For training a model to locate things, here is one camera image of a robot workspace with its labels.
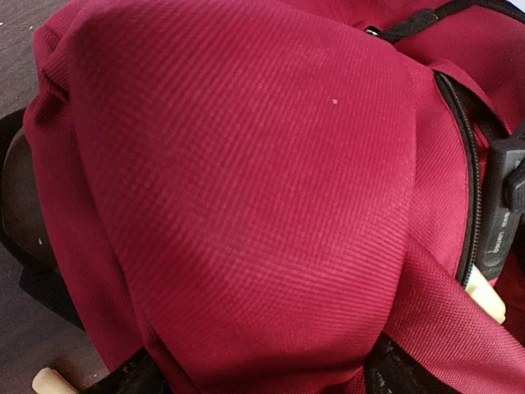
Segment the peach highlighter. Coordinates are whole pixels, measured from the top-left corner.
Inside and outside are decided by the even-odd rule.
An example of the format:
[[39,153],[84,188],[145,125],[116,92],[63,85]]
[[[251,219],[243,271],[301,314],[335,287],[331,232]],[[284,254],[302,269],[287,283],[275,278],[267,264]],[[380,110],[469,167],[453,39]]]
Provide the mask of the peach highlighter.
[[78,394],[79,391],[69,384],[56,370],[41,369],[32,381],[32,389],[38,394]]

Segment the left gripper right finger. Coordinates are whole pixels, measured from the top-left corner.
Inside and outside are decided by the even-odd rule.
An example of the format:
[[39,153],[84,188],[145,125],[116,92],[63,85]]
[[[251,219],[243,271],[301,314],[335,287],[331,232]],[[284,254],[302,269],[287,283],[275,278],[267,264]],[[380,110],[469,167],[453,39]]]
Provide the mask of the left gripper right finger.
[[425,369],[386,334],[381,334],[364,365],[366,393],[433,393]]

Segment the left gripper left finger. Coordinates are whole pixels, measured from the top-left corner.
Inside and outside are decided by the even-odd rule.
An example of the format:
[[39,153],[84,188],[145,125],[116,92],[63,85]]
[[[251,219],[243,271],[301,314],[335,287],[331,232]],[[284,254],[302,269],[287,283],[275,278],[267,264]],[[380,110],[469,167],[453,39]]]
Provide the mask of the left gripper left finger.
[[150,354],[139,350],[118,369],[95,383],[92,393],[164,393],[164,377]]

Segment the pink highlighter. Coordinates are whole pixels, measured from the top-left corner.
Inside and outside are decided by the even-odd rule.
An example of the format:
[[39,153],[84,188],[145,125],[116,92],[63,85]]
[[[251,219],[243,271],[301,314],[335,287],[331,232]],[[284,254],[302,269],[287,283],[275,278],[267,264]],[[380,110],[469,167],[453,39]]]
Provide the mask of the pink highlighter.
[[502,272],[524,214],[524,141],[491,146],[483,182],[482,243],[477,266],[488,281]]

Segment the yellow highlighter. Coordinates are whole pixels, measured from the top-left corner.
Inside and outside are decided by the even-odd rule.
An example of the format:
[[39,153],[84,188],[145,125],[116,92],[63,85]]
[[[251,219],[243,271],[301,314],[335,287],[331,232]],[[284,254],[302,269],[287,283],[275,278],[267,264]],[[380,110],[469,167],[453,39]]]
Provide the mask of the yellow highlighter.
[[498,324],[504,323],[506,305],[476,266],[471,269],[465,291]]

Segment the red backpack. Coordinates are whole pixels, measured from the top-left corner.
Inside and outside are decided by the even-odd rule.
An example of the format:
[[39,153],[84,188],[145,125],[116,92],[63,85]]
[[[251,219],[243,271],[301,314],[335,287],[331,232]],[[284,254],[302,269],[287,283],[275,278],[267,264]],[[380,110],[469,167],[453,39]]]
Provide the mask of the red backpack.
[[521,7],[70,1],[34,58],[1,242],[109,373],[146,350],[164,393],[366,393],[386,334],[433,393],[523,392],[524,214],[504,323],[465,291],[491,146],[524,141]]

